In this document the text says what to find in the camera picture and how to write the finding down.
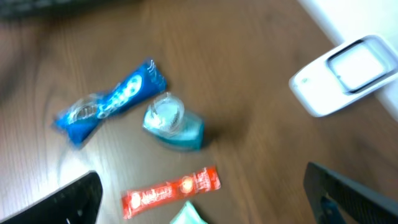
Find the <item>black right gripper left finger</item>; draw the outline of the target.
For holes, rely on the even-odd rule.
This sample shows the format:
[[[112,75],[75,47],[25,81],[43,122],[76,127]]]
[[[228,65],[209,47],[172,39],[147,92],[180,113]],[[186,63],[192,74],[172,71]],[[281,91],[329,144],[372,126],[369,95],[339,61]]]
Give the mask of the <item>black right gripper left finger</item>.
[[[92,170],[1,223],[95,224],[102,196],[100,177]]]

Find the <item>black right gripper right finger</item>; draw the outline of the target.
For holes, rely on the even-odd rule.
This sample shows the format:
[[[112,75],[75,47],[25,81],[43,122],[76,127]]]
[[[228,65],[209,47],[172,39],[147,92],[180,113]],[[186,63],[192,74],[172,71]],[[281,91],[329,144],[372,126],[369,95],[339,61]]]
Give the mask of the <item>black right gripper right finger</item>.
[[[309,162],[303,186],[317,223],[397,223],[397,202],[317,163]]]

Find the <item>red Nescafe coffee stick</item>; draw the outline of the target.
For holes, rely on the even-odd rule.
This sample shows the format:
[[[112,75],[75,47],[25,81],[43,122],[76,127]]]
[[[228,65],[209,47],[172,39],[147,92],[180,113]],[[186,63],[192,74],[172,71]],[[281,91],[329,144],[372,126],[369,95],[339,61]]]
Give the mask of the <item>red Nescafe coffee stick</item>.
[[[216,167],[209,166],[179,179],[144,189],[128,190],[121,197],[123,218],[131,219],[146,210],[220,188]]]

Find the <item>blue Oreo cookie pack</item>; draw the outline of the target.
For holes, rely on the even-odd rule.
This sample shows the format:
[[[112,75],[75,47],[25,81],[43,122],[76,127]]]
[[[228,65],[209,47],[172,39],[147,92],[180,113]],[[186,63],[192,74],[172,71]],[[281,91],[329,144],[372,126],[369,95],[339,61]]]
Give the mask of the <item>blue Oreo cookie pack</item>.
[[[60,112],[53,125],[79,147],[104,120],[162,93],[166,86],[166,79],[149,58],[111,91],[92,93]]]

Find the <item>green wet wipes pack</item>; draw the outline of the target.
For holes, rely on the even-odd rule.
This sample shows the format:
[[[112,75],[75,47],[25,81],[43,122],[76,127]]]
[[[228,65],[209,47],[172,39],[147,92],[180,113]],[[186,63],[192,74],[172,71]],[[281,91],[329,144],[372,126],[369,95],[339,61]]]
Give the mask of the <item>green wet wipes pack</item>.
[[[196,211],[190,201],[186,201],[182,209],[170,221],[170,224],[208,224]]]

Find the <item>blue mouthwash bottle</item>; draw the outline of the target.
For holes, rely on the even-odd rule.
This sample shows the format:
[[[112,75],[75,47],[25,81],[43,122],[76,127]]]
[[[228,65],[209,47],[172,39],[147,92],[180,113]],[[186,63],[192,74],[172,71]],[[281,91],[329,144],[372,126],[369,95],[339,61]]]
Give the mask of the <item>blue mouthwash bottle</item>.
[[[159,95],[148,106],[142,127],[178,151],[198,151],[203,145],[204,120],[170,92]]]

